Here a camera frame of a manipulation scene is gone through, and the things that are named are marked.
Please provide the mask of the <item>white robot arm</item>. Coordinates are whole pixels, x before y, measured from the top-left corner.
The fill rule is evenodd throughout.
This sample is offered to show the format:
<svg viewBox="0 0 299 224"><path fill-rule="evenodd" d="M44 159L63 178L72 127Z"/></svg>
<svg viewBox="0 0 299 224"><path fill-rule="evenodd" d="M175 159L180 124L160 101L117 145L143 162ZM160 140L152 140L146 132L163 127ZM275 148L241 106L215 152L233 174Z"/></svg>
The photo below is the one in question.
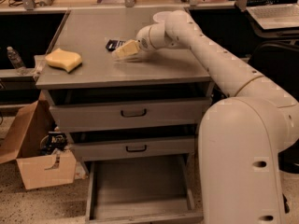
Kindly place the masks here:
<svg viewBox="0 0 299 224"><path fill-rule="evenodd" d="M299 136L299 103L274 81L205 36L185 11L159 13L117 59L185 48L225 94L199 128L205 224L286 224L278 154Z"/></svg>

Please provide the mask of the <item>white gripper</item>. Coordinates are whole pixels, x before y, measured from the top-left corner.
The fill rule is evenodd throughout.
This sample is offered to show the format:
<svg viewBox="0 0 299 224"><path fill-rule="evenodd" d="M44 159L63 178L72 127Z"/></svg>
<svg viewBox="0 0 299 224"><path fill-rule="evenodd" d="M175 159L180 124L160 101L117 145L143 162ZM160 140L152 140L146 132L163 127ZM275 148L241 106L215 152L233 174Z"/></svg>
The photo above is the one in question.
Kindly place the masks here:
<svg viewBox="0 0 299 224"><path fill-rule="evenodd" d="M118 46L112 53L114 59L122 59L136 55L140 49L154 51L171 48L173 39L166 33L163 23L154 23L142 28L136 35L136 40L130 39Z"/></svg>

